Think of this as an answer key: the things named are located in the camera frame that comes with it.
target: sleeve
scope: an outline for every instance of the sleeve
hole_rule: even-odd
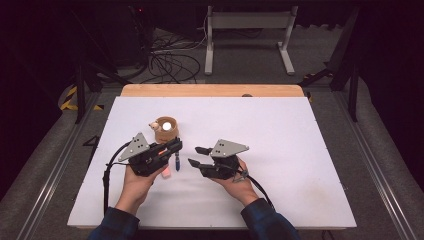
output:
[[[102,223],[90,233],[88,239],[131,239],[138,229],[139,221],[127,212],[109,207]]]
[[[293,225],[260,198],[247,205],[241,215],[256,240],[299,240]]]

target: white board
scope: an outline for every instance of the white board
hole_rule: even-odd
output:
[[[68,225],[95,227],[103,219],[105,164],[124,143],[161,116],[178,122],[183,149],[181,170],[158,176],[137,212],[146,228],[245,228],[243,206],[218,184],[203,178],[188,158],[211,164],[195,147],[214,147],[218,139],[245,144],[238,154],[250,175],[266,190],[277,212],[298,229],[356,227],[343,187],[306,98],[117,97],[98,149],[79,191]],[[121,193],[124,166],[111,171],[109,205]]]

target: person's right hand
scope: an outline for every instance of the person's right hand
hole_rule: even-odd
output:
[[[168,164],[148,177],[137,176],[130,166],[126,166],[124,187],[115,208],[135,216],[140,205],[146,200],[147,193],[156,176],[165,170],[167,166]]]
[[[247,170],[246,163],[243,162],[240,158],[239,163],[244,170]],[[240,178],[239,173],[236,174],[235,179],[238,178]],[[233,182],[233,178],[229,178],[227,180],[211,178],[211,180],[221,184],[228,192],[228,194],[230,194],[233,198],[239,200],[243,204],[243,206],[247,206],[259,198],[253,190],[252,183],[248,178],[239,182]]]

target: dark background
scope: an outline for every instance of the dark background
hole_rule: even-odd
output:
[[[104,45],[101,47],[105,56],[99,57],[102,53],[93,50],[81,29],[74,29],[79,32],[77,35],[81,34],[74,36],[81,40],[81,44],[70,46],[64,41],[64,36],[72,35],[72,31],[64,28],[63,21],[66,22],[66,19],[58,19],[57,9],[23,4],[4,6],[0,10],[1,198],[46,132],[60,117],[59,96],[74,82],[78,58],[88,54],[100,63],[106,62],[106,65],[111,60]],[[181,17],[182,23],[178,26],[166,20],[172,22],[178,19],[181,9],[174,12],[175,15],[169,11],[162,12],[167,17],[157,18],[155,24],[178,33],[193,34],[193,28],[203,24],[203,18],[196,14],[202,12],[199,15],[204,16],[205,8],[187,6],[185,9],[194,16]],[[296,23],[305,27],[329,24],[329,28],[333,28],[337,24],[344,25],[351,9],[352,6],[303,6],[299,8]],[[360,74],[411,174],[423,189],[422,8],[419,3],[392,3],[381,9],[384,11],[381,14],[385,18],[384,24],[379,26],[374,41],[370,41],[367,52],[360,58]],[[356,31],[357,36],[364,37],[361,28]]]

